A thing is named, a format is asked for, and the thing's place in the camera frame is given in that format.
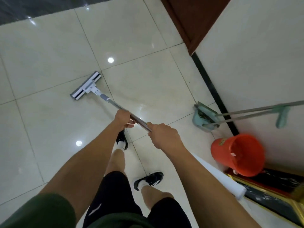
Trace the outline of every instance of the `brown wooden door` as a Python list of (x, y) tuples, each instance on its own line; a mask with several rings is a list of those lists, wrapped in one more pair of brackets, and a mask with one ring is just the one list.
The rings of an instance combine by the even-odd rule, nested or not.
[(161, 1), (192, 55), (230, 0)]

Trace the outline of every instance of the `bucket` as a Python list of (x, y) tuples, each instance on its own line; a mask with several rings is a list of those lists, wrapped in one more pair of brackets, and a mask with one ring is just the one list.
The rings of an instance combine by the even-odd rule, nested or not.
[(249, 134), (216, 139), (211, 145), (211, 154), (219, 163), (246, 177), (256, 176), (265, 163), (263, 146)]

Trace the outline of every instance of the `hand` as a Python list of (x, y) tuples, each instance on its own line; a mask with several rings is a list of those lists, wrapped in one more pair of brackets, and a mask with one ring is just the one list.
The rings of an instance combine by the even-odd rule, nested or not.
[(147, 123), (147, 126), (152, 130), (148, 135), (151, 138), (154, 146), (161, 149), (164, 153), (175, 151), (184, 147), (183, 142), (176, 129), (165, 125), (154, 125), (151, 122)]
[(135, 121), (130, 119), (130, 112), (122, 110), (122, 109), (119, 109), (116, 112), (114, 122), (118, 126), (121, 126), (121, 130), (123, 130), (124, 128), (132, 128), (132, 127), (134, 127), (134, 124), (135, 124)]

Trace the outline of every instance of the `black marble panel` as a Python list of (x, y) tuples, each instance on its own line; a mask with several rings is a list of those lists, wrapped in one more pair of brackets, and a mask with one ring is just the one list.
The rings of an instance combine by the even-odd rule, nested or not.
[(0, 0), (0, 25), (109, 0)]

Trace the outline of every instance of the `shoe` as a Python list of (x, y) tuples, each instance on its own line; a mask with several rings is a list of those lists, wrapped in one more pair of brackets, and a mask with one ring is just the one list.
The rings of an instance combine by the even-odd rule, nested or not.
[(118, 136), (116, 138), (116, 143), (118, 144), (119, 141), (125, 142), (126, 146), (125, 146), (125, 150), (128, 148), (128, 142), (125, 136), (125, 130), (122, 130), (118, 133)]
[(146, 181), (149, 186), (155, 186), (157, 185), (158, 183), (160, 183), (164, 178), (164, 174), (162, 172), (154, 172), (152, 174), (150, 174), (149, 176), (146, 176), (146, 177), (142, 177), (138, 180), (135, 180), (133, 186), (134, 186), (134, 189), (136, 189), (137, 191), (139, 191), (138, 189), (138, 184), (141, 182), (141, 181)]

